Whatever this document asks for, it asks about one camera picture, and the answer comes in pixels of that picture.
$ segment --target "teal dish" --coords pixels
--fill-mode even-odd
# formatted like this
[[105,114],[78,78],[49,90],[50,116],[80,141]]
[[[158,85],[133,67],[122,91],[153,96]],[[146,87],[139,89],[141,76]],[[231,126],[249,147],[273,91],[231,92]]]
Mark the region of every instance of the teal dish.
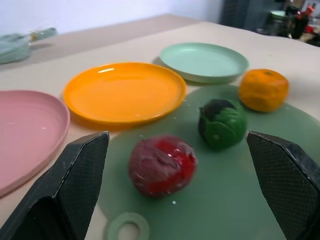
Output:
[[239,52],[200,42],[171,45],[160,53],[160,59],[185,80],[206,84],[233,82],[249,67]]
[[32,51],[31,42],[46,39],[57,34],[54,27],[27,35],[18,33],[0,35],[0,64],[9,64],[27,59]]

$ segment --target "pink plate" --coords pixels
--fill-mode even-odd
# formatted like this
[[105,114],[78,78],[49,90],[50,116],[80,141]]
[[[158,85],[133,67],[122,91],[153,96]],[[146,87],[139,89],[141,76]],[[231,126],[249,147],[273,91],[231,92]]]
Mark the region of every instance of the pink plate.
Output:
[[0,197],[49,163],[69,123],[69,110],[54,96],[0,91]]

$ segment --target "green vegetable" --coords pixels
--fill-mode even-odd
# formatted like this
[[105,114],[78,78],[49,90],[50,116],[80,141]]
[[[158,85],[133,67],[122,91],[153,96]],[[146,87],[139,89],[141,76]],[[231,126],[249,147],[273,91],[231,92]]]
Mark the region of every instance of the green vegetable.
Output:
[[246,113],[237,101],[213,99],[200,109],[198,131],[214,150],[241,142],[246,130]]

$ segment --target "plastic fruit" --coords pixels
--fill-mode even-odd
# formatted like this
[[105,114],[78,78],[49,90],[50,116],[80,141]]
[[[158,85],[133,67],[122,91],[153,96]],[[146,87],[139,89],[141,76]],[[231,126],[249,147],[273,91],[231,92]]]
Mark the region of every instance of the plastic fruit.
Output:
[[143,139],[133,149],[129,177],[144,195],[161,198],[186,187],[195,171],[194,149],[178,137]]
[[245,110],[237,101],[212,99],[200,109],[198,131],[214,150],[239,143],[247,130]]
[[272,112],[281,106],[289,92],[289,82],[280,73],[268,69],[248,71],[240,84],[240,100],[258,112]]

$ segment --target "white wall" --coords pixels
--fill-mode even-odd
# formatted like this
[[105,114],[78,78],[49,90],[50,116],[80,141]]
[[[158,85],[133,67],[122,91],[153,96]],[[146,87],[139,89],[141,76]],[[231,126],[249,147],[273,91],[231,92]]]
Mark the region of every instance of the white wall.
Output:
[[218,22],[223,0],[0,0],[0,34],[56,27],[59,33],[165,13]]

